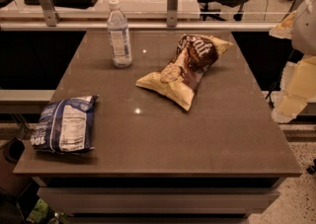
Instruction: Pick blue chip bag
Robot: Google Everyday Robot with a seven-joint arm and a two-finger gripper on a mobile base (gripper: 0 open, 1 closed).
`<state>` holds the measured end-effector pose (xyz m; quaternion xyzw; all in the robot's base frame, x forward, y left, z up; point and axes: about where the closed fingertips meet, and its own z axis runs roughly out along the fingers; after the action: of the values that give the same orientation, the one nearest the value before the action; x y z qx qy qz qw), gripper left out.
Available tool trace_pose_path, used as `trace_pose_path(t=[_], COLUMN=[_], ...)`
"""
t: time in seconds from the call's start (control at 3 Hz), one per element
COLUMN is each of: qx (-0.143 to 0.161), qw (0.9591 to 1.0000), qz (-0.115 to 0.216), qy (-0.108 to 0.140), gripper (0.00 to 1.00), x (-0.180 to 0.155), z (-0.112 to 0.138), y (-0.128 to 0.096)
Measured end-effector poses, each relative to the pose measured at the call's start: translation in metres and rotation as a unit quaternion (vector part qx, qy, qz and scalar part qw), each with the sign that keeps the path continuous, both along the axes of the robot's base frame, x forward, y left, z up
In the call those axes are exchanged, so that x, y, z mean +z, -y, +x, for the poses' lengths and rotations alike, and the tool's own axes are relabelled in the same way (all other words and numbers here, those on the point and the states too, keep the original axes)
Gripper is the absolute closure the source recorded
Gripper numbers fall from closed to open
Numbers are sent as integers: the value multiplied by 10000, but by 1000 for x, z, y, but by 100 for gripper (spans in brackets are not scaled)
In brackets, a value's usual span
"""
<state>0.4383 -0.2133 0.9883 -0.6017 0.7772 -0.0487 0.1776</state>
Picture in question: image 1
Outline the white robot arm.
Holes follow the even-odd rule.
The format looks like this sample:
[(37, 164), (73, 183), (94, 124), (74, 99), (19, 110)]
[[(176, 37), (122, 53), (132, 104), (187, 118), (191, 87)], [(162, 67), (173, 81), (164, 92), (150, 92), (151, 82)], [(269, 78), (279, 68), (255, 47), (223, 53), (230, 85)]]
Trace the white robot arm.
[(288, 123), (316, 98), (316, 0), (304, 0), (270, 30), (270, 36), (290, 39), (292, 47), (303, 54), (297, 63), (285, 64), (272, 111), (275, 122)]

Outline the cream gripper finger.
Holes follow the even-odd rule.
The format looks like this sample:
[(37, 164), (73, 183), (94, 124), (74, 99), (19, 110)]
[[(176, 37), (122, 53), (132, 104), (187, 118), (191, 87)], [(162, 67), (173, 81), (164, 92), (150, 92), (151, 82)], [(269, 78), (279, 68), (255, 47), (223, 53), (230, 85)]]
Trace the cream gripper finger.
[(292, 27), (293, 27), (293, 19), (295, 17), (296, 12), (291, 12), (288, 16), (286, 16), (279, 24), (274, 26), (270, 31), (269, 35), (277, 38), (292, 38)]
[(297, 63), (287, 62), (272, 118), (278, 123), (295, 119), (316, 98), (316, 56), (304, 55)]

